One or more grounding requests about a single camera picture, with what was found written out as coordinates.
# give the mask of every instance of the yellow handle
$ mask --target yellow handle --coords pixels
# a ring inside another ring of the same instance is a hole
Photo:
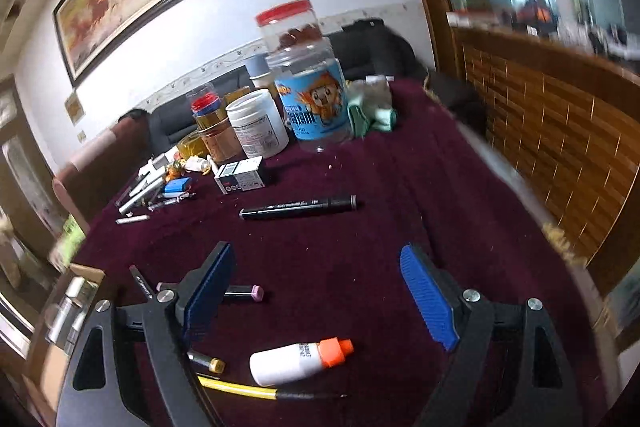
[[[201,377],[198,380],[203,387],[223,391],[224,393],[241,394],[243,396],[253,396],[254,398],[263,398],[266,400],[276,400],[276,389],[267,389],[265,387],[253,387],[251,385],[241,385],[239,383],[225,382],[215,380],[214,378]]]

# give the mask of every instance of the table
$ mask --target table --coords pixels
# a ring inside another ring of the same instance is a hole
[[[604,387],[587,313],[564,262],[420,82],[396,80],[392,93],[399,113],[393,133],[372,132],[319,155],[290,144],[266,161],[274,176],[268,187],[223,195],[212,176],[203,176],[195,183],[197,198],[148,221],[118,226],[110,204],[92,223],[76,262],[119,283],[119,304],[140,303],[130,264],[152,284],[177,282],[218,241],[230,241],[238,260],[232,283],[260,284],[268,298],[222,305],[209,334],[193,346],[227,362],[225,379],[253,383],[249,356],[291,343],[350,338],[355,353],[343,366],[298,384],[350,395],[340,403],[278,403],[209,391],[226,424],[411,426],[447,362],[399,272],[400,249],[418,243],[462,287],[497,302],[543,301],[574,369],[585,425],[596,425],[606,411]],[[243,207],[339,194],[356,194],[362,208],[279,221],[238,217]],[[490,416],[499,357],[499,349],[490,352],[470,425]],[[158,391],[148,362],[139,366],[153,397]],[[166,425],[158,400],[154,424]]]

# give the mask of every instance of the blue label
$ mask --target blue label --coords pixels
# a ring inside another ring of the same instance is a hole
[[[299,140],[326,137],[347,122],[347,100],[340,65],[276,80],[282,104]]]

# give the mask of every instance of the cartoon lion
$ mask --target cartoon lion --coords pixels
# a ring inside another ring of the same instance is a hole
[[[320,117],[324,126],[331,124],[342,110],[340,83],[326,71],[306,91],[299,92],[298,99],[306,110]]]

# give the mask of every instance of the box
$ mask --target box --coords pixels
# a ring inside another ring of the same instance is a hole
[[[262,156],[223,165],[216,174],[216,182],[223,194],[266,186],[267,175]]]
[[[116,295],[115,286],[104,283],[102,270],[71,264],[56,282],[43,310],[47,310],[50,304],[58,303],[64,298],[67,287],[76,276],[84,277],[98,284],[98,289],[90,304],[90,310],[93,309],[97,301],[111,300]],[[55,427],[58,401],[65,381],[70,355],[67,355],[64,349],[49,344],[46,335],[47,326],[44,323],[44,313],[42,313],[33,330],[22,378],[33,406],[44,425]]]

